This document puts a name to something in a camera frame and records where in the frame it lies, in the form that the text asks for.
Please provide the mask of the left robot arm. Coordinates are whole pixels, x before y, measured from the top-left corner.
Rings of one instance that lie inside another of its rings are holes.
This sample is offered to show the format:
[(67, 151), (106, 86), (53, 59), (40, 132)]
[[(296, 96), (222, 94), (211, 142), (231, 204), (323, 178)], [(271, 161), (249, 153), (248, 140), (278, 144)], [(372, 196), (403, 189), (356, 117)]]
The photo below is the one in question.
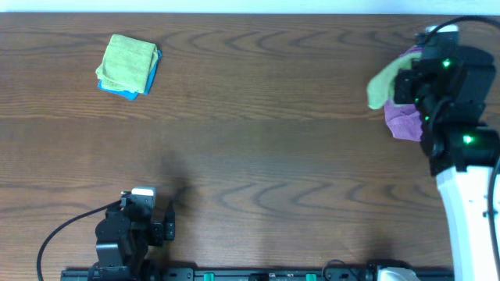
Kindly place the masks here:
[(98, 261), (88, 270), (87, 280), (161, 280), (162, 270), (145, 256), (150, 247), (175, 239), (173, 206), (170, 201), (163, 221), (156, 222), (153, 196), (122, 193), (95, 228)]

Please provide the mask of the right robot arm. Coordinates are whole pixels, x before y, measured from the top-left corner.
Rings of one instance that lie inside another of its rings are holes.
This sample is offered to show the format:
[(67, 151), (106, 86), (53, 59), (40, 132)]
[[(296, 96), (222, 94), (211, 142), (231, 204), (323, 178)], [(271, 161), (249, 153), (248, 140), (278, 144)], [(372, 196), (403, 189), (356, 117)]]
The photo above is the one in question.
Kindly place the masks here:
[(499, 134), (481, 121), (494, 58), (461, 45), (458, 31), (417, 34), (420, 58), (398, 69), (393, 105), (420, 115), (420, 146), (448, 222), (456, 280), (499, 278)]

